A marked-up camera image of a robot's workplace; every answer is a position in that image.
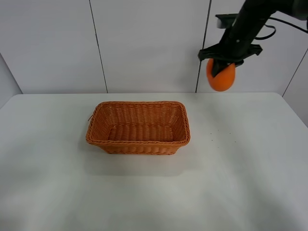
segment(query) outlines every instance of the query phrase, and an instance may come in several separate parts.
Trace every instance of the orange ball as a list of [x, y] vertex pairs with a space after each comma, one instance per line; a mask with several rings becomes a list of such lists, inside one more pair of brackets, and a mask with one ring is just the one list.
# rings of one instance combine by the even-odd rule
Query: orange ball
[[212, 89], [216, 91], [228, 90], [235, 81], [235, 64], [230, 64], [222, 70], [215, 78], [212, 76], [214, 60], [210, 59], [206, 66], [206, 75]]

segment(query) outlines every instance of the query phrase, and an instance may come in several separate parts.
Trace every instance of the rectangular basket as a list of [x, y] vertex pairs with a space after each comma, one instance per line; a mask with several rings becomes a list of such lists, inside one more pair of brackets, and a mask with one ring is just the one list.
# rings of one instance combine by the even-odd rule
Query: rectangular basket
[[186, 110], [174, 101], [104, 102], [86, 140], [110, 154], [174, 154], [190, 140]]

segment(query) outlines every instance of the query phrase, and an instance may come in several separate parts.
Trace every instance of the woven texture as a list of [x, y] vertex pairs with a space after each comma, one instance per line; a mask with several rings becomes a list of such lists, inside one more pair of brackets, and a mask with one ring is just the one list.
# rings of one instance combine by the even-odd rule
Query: woven texture
[[86, 140], [110, 154], [174, 154], [190, 140], [186, 110], [173, 101], [104, 102]]

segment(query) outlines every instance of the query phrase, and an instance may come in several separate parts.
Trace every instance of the basket rim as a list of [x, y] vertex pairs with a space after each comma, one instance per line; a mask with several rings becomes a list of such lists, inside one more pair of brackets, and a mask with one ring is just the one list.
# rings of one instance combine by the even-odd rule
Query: basket rim
[[[94, 139], [90, 139], [90, 134], [92, 132], [92, 128], [93, 128], [93, 121], [98, 113], [98, 111], [100, 110], [100, 108], [110, 105], [110, 104], [176, 104], [180, 107], [181, 111], [182, 111], [182, 115], [183, 115], [183, 122], [184, 122], [184, 132], [185, 132], [185, 139], [181, 140], [181, 141], [171, 141], [171, 142], [162, 142], [162, 141], [101, 141], [101, 140], [94, 140]], [[190, 141], [190, 129], [189, 129], [189, 124], [188, 124], [188, 118], [187, 118], [187, 112], [185, 109], [185, 106], [178, 102], [178, 101], [149, 101], [149, 102], [144, 102], [144, 101], [140, 101], [140, 102], [136, 102], [136, 101], [106, 101], [106, 102], [102, 102], [100, 104], [98, 104], [93, 112], [93, 115], [91, 116], [91, 121], [90, 121], [90, 125], [87, 131], [87, 135], [86, 135], [86, 140], [87, 142], [90, 142], [92, 144], [96, 144], [99, 146], [103, 146], [103, 145], [108, 145], [108, 146], [134, 146], [134, 145], [143, 145], [143, 144], [147, 144], [147, 145], [171, 145], [172, 146], [184, 146], [186, 144], [188, 144], [188, 142]]]

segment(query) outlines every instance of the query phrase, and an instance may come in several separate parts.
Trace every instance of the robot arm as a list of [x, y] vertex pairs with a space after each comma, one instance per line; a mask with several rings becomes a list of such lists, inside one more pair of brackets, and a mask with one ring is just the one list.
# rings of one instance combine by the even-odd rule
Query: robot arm
[[[262, 52], [259, 45], [251, 43], [276, 11], [307, 20], [308, 0], [246, 0], [238, 14], [216, 15], [225, 33], [219, 44], [200, 50], [198, 55], [200, 61], [211, 59], [207, 77], [212, 88], [227, 90], [233, 84], [235, 67], [242, 65], [249, 56]], [[222, 79], [218, 85], [223, 86], [212, 85], [218, 78]]]

